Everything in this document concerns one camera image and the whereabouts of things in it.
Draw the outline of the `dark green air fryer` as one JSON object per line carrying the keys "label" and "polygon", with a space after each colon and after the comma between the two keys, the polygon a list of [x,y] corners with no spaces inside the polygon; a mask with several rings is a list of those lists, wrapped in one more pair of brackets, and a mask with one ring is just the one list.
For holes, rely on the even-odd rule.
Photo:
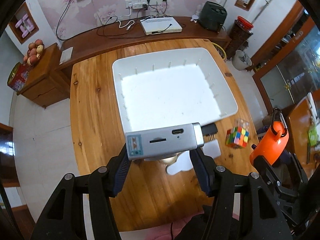
{"label": "dark green air fryer", "polygon": [[219,33],[227,17],[226,9],[220,4],[207,1],[199,16],[199,24],[204,29]]}

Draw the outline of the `colourful rubik's cube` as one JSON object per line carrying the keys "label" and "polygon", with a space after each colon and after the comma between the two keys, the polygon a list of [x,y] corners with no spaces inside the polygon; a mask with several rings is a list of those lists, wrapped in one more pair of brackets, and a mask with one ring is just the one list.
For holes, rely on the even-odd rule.
{"label": "colourful rubik's cube", "polygon": [[227,131],[225,145],[232,148],[245,148],[248,143],[249,131],[236,126]]}

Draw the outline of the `silver rectangular hub device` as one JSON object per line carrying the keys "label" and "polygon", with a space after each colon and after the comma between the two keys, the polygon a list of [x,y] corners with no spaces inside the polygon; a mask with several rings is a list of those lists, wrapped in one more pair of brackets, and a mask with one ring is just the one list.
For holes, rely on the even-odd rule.
{"label": "silver rectangular hub device", "polygon": [[129,160],[158,160],[204,145],[199,123],[128,132],[125,140]]}

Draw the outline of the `wooden tv console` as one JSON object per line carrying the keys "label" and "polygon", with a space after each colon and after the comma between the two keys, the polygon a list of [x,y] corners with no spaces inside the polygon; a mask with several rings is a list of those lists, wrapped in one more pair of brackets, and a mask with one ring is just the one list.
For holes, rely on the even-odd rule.
{"label": "wooden tv console", "polygon": [[80,61],[108,51],[146,42],[201,38],[215,42],[222,48],[226,48],[231,42],[231,38],[223,29],[218,33],[204,29],[198,23],[191,22],[186,16],[176,16],[175,20],[182,27],[180,33],[145,35],[141,24],[135,25],[127,32],[121,31],[115,24],[109,24],[76,35],[63,42],[61,47],[62,50],[73,48],[71,59],[58,65],[56,69],[64,72],[65,75],[70,75],[73,65]]}

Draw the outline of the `bowl of peaches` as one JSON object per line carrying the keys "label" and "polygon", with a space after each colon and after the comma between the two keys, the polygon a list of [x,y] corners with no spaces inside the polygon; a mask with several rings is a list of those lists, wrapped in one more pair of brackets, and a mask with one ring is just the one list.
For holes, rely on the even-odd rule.
{"label": "bowl of peaches", "polygon": [[39,62],[44,53],[44,42],[37,39],[28,45],[27,54],[23,57],[23,63],[28,66],[35,66]]}

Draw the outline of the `round gold compact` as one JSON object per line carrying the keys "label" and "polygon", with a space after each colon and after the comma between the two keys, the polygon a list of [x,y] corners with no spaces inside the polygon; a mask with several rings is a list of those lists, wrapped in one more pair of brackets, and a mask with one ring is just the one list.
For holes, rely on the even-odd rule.
{"label": "round gold compact", "polygon": [[166,158],[160,159],[159,162],[164,164],[164,165],[171,165],[177,160],[178,155],[179,155],[179,153],[175,153],[170,157],[166,157]]}

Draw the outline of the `wooden glass door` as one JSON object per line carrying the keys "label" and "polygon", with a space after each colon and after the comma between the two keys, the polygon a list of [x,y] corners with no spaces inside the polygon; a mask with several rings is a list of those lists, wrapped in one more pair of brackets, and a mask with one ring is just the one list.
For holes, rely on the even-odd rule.
{"label": "wooden glass door", "polygon": [[300,2],[253,56],[253,80],[268,113],[288,112],[319,89],[319,29]]}

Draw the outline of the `white set-top box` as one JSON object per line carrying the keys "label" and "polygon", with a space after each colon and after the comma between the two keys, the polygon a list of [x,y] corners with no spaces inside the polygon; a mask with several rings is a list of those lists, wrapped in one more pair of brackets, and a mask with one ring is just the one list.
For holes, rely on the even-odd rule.
{"label": "white set-top box", "polygon": [[180,33],[182,26],[173,17],[159,17],[141,20],[140,24],[145,35],[162,33]]}

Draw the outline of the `white charger plug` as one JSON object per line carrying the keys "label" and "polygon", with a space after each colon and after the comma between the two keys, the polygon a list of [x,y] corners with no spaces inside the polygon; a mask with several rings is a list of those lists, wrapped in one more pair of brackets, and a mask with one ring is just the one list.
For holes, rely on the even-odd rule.
{"label": "white charger plug", "polygon": [[204,146],[202,147],[202,151],[203,151],[204,155],[210,156],[213,159],[215,159],[221,155],[219,142],[216,139],[209,141],[209,142],[206,142],[204,144]]}

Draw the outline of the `orange round tape measure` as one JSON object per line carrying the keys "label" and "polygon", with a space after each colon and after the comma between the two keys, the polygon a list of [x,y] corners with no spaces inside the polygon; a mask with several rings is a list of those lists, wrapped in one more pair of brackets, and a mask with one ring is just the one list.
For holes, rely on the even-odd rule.
{"label": "orange round tape measure", "polygon": [[285,150],[288,140],[289,132],[283,114],[280,109],[274,108],[268,130],[249,156],[252,166],[258,156],[263,156],[273,165]]}

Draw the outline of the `white bucket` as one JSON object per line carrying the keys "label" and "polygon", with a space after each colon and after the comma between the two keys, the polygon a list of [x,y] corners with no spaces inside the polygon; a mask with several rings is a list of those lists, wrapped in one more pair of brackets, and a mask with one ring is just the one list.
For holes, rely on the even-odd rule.
{"label": "white bucket", "polygon": [[252,65],[251,58],[242,50],[237,50],[232,58],[232,64],[237,70],[244,70]]}

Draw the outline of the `red gift tin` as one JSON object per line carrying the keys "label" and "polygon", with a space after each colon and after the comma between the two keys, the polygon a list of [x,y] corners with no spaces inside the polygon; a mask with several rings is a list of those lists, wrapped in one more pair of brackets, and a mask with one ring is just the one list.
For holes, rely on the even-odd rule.
{"label": "red gift tin", "polygon": [[16,63],[9,74],[7,85],[15,92],[19,92],[25,85],[28,78],[28,70],[25,64]]}

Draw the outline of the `wooden side cabinet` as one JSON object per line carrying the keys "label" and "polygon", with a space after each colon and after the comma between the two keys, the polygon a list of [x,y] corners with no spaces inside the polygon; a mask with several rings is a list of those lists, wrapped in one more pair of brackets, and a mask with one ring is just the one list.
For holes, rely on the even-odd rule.
{"label": "wooden side cabinet", "polygon": [[40,61],[30,70],[23,88],[17,92],[42,108],[70,97],[69,82],[55,68],[59,66],[61,51],[57,43],[47,47]]}

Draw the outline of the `white plastic storage bin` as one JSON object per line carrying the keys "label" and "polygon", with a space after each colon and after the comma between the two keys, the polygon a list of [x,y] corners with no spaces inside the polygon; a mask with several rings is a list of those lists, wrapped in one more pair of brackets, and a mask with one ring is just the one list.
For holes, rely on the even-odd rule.
{"label": "white plastic storage bin", "polygon": [[123,131],[233,116],[238,105],[217,61],[205,48],[157,51],[118,59],[112,65]]}

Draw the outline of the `white wall power strip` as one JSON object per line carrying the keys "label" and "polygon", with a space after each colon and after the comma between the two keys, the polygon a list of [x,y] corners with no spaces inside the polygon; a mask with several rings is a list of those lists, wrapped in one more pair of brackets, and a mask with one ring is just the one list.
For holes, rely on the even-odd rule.
{"label": "white wall power strip", "polygon": [[143,5],[151,6],[155,8],[156,6],[162,5],[163,0],[126,0],[125,8],[131,8],[133,10],[142,9]]}

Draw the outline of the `pink dumbbells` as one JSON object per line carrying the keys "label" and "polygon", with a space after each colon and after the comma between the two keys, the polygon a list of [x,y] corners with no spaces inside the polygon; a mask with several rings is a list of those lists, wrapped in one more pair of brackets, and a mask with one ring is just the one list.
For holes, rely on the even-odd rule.
{"label": "pink dumbbells", "polygon": [[31,33],[34,29],[35,26],[31,22],[30,17],[28,14],[25,14],[16,24],[15,24],[16,29],[20,29],[22,32],[21,37],[26,38],[29,33]]}

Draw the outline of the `white paper on console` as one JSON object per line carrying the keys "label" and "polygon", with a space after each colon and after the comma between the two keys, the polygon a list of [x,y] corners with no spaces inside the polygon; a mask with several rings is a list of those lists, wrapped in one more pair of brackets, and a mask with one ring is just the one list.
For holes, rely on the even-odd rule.
{"label": "white paper on console", "polygon": [[67,48],[62,51],[59,64],[69,61],[72,57],[73,47]]}

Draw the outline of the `clear plastic case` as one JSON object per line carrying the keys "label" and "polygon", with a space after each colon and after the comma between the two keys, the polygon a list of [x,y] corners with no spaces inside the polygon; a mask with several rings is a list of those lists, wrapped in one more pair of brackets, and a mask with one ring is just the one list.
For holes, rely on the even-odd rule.
{"label": "clear plastic case", "polygon": [[234,126],[235,127],[242,127],[244,130],[248,131],[249,130],[249,122],[242,119],[242,118],[237,118],[234,120]]}

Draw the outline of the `dark wicker bin red lid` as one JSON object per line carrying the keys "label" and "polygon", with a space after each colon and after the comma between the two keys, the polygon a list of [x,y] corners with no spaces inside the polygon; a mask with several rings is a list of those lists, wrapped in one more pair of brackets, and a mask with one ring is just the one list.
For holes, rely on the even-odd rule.
{"label": "dark wicker bin red lid", "polygon": [[228,35],[231,41],[225,49],[228,60],[230,60],[240,46],[252,36],[253,27],[254,25],[242,16],[237,17]]}

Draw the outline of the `black power adapter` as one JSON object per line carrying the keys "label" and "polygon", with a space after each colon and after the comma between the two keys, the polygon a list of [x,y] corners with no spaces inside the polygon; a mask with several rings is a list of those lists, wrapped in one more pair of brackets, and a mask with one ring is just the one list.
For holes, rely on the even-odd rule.
{"label": "black power adapter", "polygon": [[214,122],[204,125],[201,127],[203,137],[206,137],[208,140],[214,140],[214,136],[218,132],[217,126]]}

